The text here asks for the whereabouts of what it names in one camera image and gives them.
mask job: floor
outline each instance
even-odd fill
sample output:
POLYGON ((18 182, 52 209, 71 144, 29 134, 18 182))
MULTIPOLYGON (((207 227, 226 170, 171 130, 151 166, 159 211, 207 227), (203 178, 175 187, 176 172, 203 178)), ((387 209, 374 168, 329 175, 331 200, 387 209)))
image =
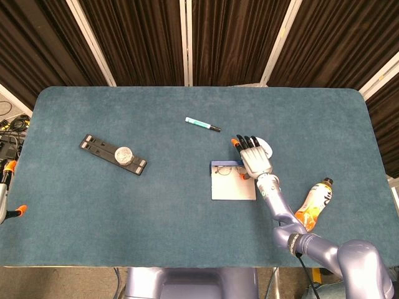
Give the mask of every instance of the floor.
MULTIPOLYGON (((280 268, 280 298, 299 299, 308 286, 301 268, 280 268)), ((122 285, 127 269, 120 268, 122 285)), ((264 298, 272 268, 258 268, 259 294, 264 298)), ((337 281, 323 277, 323 281, 337 281)), ((112 268, 0 268, 1 298, 113 298, 117 279, 112 268)), ((271 292, 270 299, 275 299, 271 292)))
POLYGON ((7 101, 6 98, 4 98, 1 94, 0 94, 0 121, 3 119, 7 119, 8 122, 10 122, 11 120, 13 120, 15 117, 17 117, 18 115, 20 115, 22 113, 22 111, 20 111, 20 109, 18 109, 17 107, 15 107, 15 105, 13 105, 12 107, 10 106, 9 102, 7 101))

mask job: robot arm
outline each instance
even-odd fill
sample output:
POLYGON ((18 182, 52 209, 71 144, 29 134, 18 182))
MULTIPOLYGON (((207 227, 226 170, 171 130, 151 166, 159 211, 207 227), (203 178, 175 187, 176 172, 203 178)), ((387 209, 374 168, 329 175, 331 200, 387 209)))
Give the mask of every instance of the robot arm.
POLYGON ((232 140, 239 151, 248 174, 257 179, 257 186, 268 205, 273 219, 281 226, 273 230, 278 247, 292 255, 304 254, 324 268, 341 277, 348 299, 391 299, 393 286, 382 258, 375 246, 363 240, 351 240, 341 246, 318 235, 307 233, 282 197, 277 176, 271 174, 272 166, 266 152, 256 137, 238 135, 240 142, 232 140))
POLYGON ((0 162, 0 224, 2 224, 4 220, 8 218, 22 216, 27 209, 26 205, 22 205, 15 211, 7 211, 7 191, 9 189, 11 175, 14 172, 16 164, 17 163, 15 160, 10 162, 3 160, 0 162))

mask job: white card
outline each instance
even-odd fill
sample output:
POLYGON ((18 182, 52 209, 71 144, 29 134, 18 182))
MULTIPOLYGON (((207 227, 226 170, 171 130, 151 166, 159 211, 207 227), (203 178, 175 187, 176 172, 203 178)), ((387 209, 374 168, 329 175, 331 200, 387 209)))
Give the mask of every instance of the white card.
POLYGON ((255 180, 243 180, 243 166, 212 166, 212 200, 255 201, 255 180))

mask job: bottle cap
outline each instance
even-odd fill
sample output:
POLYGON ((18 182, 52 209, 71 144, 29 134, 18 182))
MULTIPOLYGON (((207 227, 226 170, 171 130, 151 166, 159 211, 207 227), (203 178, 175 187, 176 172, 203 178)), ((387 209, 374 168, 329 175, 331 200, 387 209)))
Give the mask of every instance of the bottle cap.
POLYGON ((329 182, 331 185, 332 185, 332 183, 334 182, 334 181, 333 181, 332 179, 330 179, 330 178, 324 178, 323 181, 329 182))
POLYGON ((133 153, 130 148, 123 146, 115 151, 115 159, 122 166, 127 166, 133 161, 133 153))

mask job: glasses lens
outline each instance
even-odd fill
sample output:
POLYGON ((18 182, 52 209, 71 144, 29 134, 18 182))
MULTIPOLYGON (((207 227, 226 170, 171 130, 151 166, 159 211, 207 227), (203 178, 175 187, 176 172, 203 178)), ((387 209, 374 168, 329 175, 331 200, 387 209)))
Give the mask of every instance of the glasses lens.
POLYGON ((221 174, 222 176, 228 176, 231 173, 231 167, 230 166, 218 166, 218 174, 221 174))
POLYGON ((237 166, 236 171, 238 172, 238 174, 246 174, 247 173, 247 170, 245 169, 244 166, 237 166))

